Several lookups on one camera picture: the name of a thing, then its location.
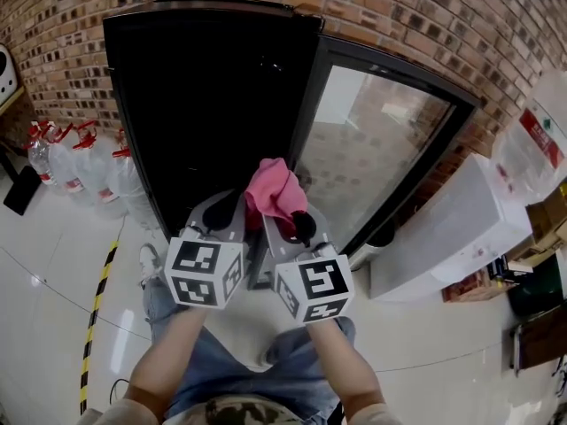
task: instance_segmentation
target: white appliance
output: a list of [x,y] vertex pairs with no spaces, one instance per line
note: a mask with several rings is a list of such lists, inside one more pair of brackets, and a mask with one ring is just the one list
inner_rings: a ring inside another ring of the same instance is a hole
[[370,297],[406,302],[459,282],[532,233],[489,160],[469,155],[371,263]]
[[8,50],[0,44],[0,105],[16,91],[18,80],[12,58]]

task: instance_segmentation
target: shirt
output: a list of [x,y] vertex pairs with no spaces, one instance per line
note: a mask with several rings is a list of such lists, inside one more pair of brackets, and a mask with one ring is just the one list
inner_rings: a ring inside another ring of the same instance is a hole
[[[296,425],[301,419],[286,407],[258,397],[215,398],[195,405],[164,422],[164,425]],[[159,425],[144,405],[121,399],[96,421],[95,425]],[[385,404],[370,405],[356,413],[349,425],[401,425]]]

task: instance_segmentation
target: forearm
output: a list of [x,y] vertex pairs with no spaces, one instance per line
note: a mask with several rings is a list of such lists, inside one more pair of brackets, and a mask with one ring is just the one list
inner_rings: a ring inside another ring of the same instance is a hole
[[380,384],[369,363],[353,348],[334,320],[307,325],[330,387],[349,419],[365,406],[384,403]]
[[194,308],[171,319],[161,339],[136,364],[125,398],[149,407],[161,420],[182,381],[205,317],[206,309]]

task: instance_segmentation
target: striped floor tape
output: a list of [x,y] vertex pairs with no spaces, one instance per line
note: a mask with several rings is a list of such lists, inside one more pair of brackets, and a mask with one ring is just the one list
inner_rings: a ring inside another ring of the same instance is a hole
[[105,267],[100,275],[98,281],[97,294],[95,295],[95,305],[93,306],[92,313],[89,319],[89,330],[87,331],[87,342],[82,353],[82,368],[81,368],[81,415],[87,410],[87,384],[89,383],[89,360],[90,351],[92,350],[92,337],[94,334],[95,324],[97,324],[98,309],[102,302],[103,293],[105,292],[106,281],[110,274],[110,268],[114,260],[114,254],[118,248],[118,241],[114,241],[110,247],[110,251],[106,256]]

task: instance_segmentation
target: bottle label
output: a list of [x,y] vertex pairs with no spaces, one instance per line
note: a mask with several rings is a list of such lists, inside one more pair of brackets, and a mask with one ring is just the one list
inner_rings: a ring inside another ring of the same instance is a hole
[[74,180],[65,183],[65,189],[70,194],[75,194],[77,192],[81,192],[85,188],[82,185],[81,180],[79,178],[75,178]]
[[116,200],[118,196],[114,194],[110,189],[106,188],[98,192],[98,196],[102,200],[103,203],[110,203],[113,200]]
[[565,159],[567,136],[541,105],[532,100],[520,116],[520,123],[554,169]]
[[40,174],[39,178],[43,181],[43,184],[47,184],[48,186],[55,184],[53,178],[50,177],[50,174]]

